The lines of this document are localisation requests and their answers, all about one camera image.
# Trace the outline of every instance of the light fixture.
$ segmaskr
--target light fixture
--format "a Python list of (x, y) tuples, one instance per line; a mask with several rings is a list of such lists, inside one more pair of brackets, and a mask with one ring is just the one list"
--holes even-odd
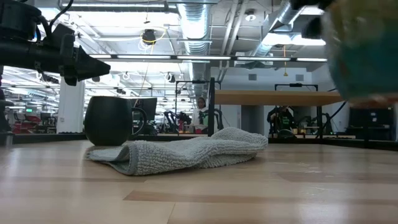
[(246, 21), (250, 22), (250, 21), (253, 21), (256, 19), (256, 15), (254, 15), (254, 9), (246, 10), (245, 15), (246, 15), (246, 17), (245, 17)]
[(290, 58), (281, 57), (238, 57), (237, 60), (261, 61), (261, 62), (288, 62)]
[(324, 13), (318, 6), (304, 6), (300, 15), (320, 16)]
[(111, 58), (110, 55), (90, 55), (92, 58)]
[(181, 60), (231, 60), (231, 57), (225, 56), (177, 56), (177, 59)]
[(25, 109), (25, 106), (8, 106), (10, 109)]
[(292, 38), (292, 44), (305, 46), (324, 46), (326, 45), (326, 42), (321, 39), (306, 39), (299, 34)]
[(298, 58), (298, 62), (327, 62), (326, 58)]
[(166, 55), (118, 55), (118, 58), (122, 59), (170, 59), (170, 56)]
[(10, 85), (16, 85), (16, 83), (14, 83), (13, 81), (6, 80), (6, 79), (2, 79), (1, 82), (2, 83), (7, 83), (7, 84), (10, 84)]
[[(62, 3), (63, 7), (66, 7), (68, 3)], [(128, 3), (123, 3), (123, 4), (118, 4), (118, 3), (111, 3), (111, 4), (92, 4), (92, 3), (73, 3), (73, 7), (143, 7), (143, 8), (151, 8), (151, 7), (158, 7), (158, 4), (128, 4)], [(169, 5), (169, 8), (176, 8), (176, 6)]]

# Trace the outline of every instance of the terry cloth towel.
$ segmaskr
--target terry cloth towel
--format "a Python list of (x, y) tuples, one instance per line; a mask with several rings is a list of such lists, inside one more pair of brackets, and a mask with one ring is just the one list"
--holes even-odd
[(154, 143), (128, 142), (113, 149), (94, 150), (87, 158), (111, 165), (126, 175), (148, 175), (183, 168), (213, 168), (248, 161), (263, 151), (268, 139), (238, 128), (212, 137)]

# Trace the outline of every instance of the mug handle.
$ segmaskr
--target mug handle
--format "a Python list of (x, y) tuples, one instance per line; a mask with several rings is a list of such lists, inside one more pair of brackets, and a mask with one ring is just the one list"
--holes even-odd
[(143, 118), (143, 123), (142, 123), (142, 126), (138, 129), (138, 131), (136, 131), (134, 134), (132, 134), (133, 137), (138, 136), (141, 133), (141, 131), (143, 130), (144, 126), (147, 124), (147, 113), (145, 113), (145, 111), (141, 108), (135, 108), (135, 107), (131, 108), (131, 113), (133, 113), (135, 111), (140, 112), (140, 114), (142, 115), (142, 118)]

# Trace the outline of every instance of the wooden table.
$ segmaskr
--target wooden table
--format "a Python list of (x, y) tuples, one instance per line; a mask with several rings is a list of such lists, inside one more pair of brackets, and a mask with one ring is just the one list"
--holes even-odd
[[(295, 134), (296, 138), (298, 139), (315, 139), (316, 138), (316, 134), (306, 134), (305, 136), (303, 134)], [(272, 136), (272, 134), (268, 135), (268, 138), (278, 138), (278, 134), (274, 134), (274, 136)], [(337, 134), (324, 134), (323, 138), (344, 138), (344, 139), (356, 139), (356, 136), (354, 135), (337, 135)]]
[(217, 105), (323, 106), (343, 101), (337, 92), (216, 90)]
[(129, 177), (88, 141), (0, 148), (4, 224), (398, 223), (398, 153), (271, 144), (251, 161)]

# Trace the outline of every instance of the monitor screen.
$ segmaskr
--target monitor screen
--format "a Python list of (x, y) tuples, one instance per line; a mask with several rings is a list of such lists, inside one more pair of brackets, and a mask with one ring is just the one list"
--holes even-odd
[[(137, 99), (130, 99), (131, 104), (134, 105), (136, 100)], [(156, 104), (157, 104), (157, 98), (144, 98), (144, 99), (138, 99), (136, 107), (141, 108), (145, 111), (145, 113), (147, 114), (148, 121), (154, 121), (156, 113)], [(134, 121), (139, 121), (140, 118), (141, 118), (140, 113), (133, 114), (132, 119)]]
[(370, 127), (392, 125), (393, 109), (377, 108), (377, 109), (357, 109), (349, 110), (349, 125), (352, 127), (363, 127), (368, 122)]

